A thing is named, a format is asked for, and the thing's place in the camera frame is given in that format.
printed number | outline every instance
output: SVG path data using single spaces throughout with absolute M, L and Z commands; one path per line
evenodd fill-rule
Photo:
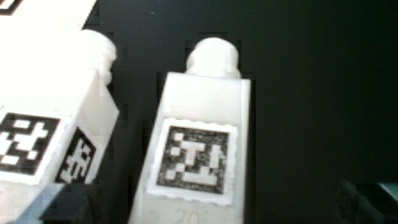
M 198 212 L 184 210 L 182 208 L 177 210 L 178 221 L 175 224 L 202 224 L 202 215 Z

black background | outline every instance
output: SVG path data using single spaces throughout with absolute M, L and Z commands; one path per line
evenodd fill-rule
M 248 223 L 338 223 L 340 180 L 398 179 L 398 1 L 100 0 L 122 110 L 100 172 L 127 223 L 166 73 L 209 36 L 253 80 Z

white plastic block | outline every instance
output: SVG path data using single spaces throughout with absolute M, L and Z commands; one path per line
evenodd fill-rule
M 17 220 L 51 183 L 93 182 L 120 114 L 111 40 L 95 31 L 42 38 L 10 55 L 0 51 L 0 223 Z
M 97 0 L 3 0 L 0 30 L 79 31 Z
M 244 223 L 251 81 L 237 59 L 210 38 L 187 74 L 168 75 L 131 224 Z

